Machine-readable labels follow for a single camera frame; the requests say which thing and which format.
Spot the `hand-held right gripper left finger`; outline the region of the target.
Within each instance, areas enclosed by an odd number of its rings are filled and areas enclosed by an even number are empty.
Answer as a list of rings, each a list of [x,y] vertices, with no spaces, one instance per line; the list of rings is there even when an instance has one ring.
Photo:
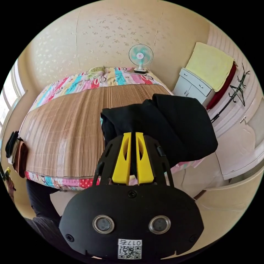
[[[131,132],[124,133],[112,175],[114,184],[128,185],[131,163]]]

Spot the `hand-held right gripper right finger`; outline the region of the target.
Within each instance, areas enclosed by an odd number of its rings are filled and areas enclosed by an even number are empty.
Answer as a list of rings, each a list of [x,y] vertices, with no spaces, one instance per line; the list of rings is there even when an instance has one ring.
[[[136,167],[138,185],[151,184],[154,181],[143,133],[136,132]]]

